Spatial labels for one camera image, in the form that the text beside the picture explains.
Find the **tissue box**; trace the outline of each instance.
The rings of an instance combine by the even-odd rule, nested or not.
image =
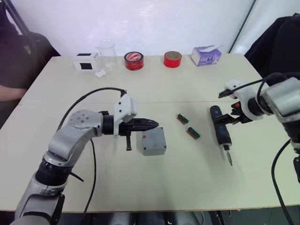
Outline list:
[[[77,71],[100,70],[98,53],[78,53],[72,58],[72,61]]]
[[[221,54],[222,53],[218,50],[218,47],[213,45],[206,47],[195,47],[193,48],[191,59],[194,61],[196,66],[205,66],[217,64]]]

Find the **red tape roll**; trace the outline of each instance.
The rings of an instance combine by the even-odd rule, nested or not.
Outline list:
[[[182,55],[179,52],[166,52],[164,56],[164,65],[170,68],[176,68],[181,63]]]
[[[125,67],[129,70],[138,70],[144,66],[144,56],[139,52],[128,52],[124,59]]]

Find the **table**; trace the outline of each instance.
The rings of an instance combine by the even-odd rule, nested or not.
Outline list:
[[[233,142],[231,167],[224,151],[216,145],[209,119],[208,110],[212,105],[219,105],[223,113],[230,112],[233,101],[215,97],[227,80],[240,77],[248,82],[259,78],[258,74],[241,55],[223,55],[219,64],[205,67],[192,67],[187,56],[183,59],[178,70],[186,68],[185,76],[180,76],[176,69],[165,70],[160,65],[158,68],[162,72],[158,76],[158,68],[146,66],[147,62],[149,66],[159,62],[159,56],[152,56],[145,57],[145,68],[140,73],[119,68],[122,75],[113,73],[96,78],[91,73],[82,74],[72,69],[70,58],[52,58],[0,130],[0,210],[16,209],[64,112],[79,96],[99,86],[126,88],[136,100],[138,117],[155,120],[164,127],[167,150],[163,156],[144,156],[138,147],[140,133],[132,134],[131,152],[126,151],[125,137],[94,138],[97,184],[89,211],[225,210],[278,206],[270,168],[275,154],[288,139],[282,125],[274,116],[248,124],[227,125]],[[238,62],[235,73],[232,61]],[[152,79],[161,77],[166,82],[172,75],[177,79],[168,81],[167,92],[163,92],[161,82],[157,82],[155,88],[150,85],[140,88],[145,81],[153,85],[156,81]],[[178,85],[180,79],[187,85],[192,84],[175,89],[173,86]],[[201,88],[196,89],[195,83],[200,80]],[[112,112],[118,95],[109,91],[95,94],[94,98],[87,98],[74,110]],[[176,113],[186,116],[202,137],[198,140],[191,138],[177,121]],[[300,203],[294,156],[292,147],[288,146],[276,168],[277,182],[286,205]],[[85,182],[69,178],[64,191],[64,212],[82,212],[88,200],[93,180],[89,143],[73,172]]]

